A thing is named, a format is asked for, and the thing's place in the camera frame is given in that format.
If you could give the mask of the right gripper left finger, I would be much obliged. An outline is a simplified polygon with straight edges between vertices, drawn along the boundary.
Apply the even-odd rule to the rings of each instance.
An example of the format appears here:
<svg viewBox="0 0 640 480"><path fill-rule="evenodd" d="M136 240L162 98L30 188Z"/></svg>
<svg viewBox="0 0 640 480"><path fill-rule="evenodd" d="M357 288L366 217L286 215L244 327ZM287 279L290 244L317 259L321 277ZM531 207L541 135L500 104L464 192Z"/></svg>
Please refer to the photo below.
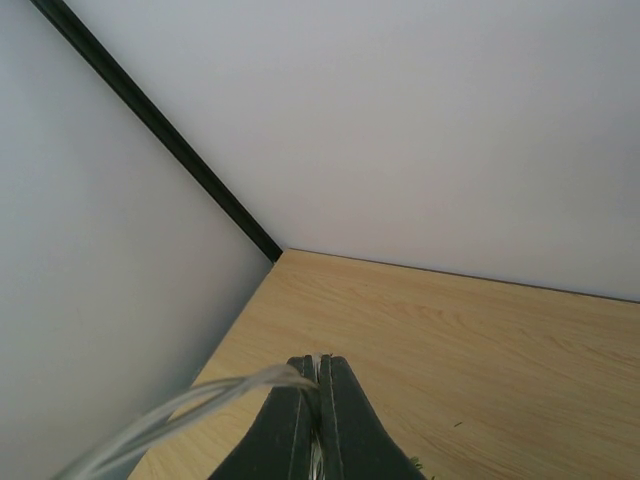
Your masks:
<svg viewBox="0 0 640 480"><path fill-rule="evenodd" d="M315 391L274 387L254 422L210 475L220 480L318 479Z"/></svg>

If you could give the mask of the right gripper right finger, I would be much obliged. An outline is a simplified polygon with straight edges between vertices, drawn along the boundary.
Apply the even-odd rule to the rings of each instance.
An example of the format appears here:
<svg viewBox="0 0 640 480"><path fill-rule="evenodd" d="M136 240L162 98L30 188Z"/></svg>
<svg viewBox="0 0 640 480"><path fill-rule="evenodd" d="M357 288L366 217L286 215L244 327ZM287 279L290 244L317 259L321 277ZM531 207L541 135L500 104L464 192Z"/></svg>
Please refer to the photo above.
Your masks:
<svg viewBox="0 0 640 480"><path fill-rule="evenodd" d="M319 429L326 479L422 479L387 433L355 373L342 356L318 367Z"/></svg>

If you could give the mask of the clear string lights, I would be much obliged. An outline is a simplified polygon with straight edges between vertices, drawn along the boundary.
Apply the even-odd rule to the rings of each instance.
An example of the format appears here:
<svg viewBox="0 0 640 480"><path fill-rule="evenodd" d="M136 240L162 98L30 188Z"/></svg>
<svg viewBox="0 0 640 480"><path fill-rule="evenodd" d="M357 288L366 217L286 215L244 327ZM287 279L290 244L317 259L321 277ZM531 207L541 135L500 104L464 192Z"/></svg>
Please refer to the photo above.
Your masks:
<svg viewBox="0 0 640 480"><path fill-rule="evenodd" d="M319 355L293 357L248 376L207 381L174 396L90 449L55 474L56 479L98 479L138 455L212 416L245 394L262 387L297 387L317 393L320 477L323 458L319 429Z"/></svg>

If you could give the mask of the small green christmas tree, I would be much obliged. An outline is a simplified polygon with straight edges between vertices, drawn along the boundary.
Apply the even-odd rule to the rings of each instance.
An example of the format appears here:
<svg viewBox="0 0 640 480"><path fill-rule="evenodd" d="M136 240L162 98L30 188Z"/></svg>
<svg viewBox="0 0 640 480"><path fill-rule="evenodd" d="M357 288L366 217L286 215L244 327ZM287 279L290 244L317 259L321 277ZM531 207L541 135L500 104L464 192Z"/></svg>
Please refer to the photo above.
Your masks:
<svg viewBox="0 0 640 480"><path fill-rule="evenodd" d="M457 426L459 426L459 425L461 425L461 424L462 424L461 422L458 422L458 423L456 423L456 424L454 425L454 427L457 427ZM423 464L423 462L420 460L419 456L412 456L412 457L410 457L410 462L413 464L413 466L414 466L418 471L421 471L422 473L424 473L424 472L423 472L423 470L424 470L424 464ZM436 476L431 476L431 477L427 476L426 478L427 478L427 479L436 479Z"/></svg>

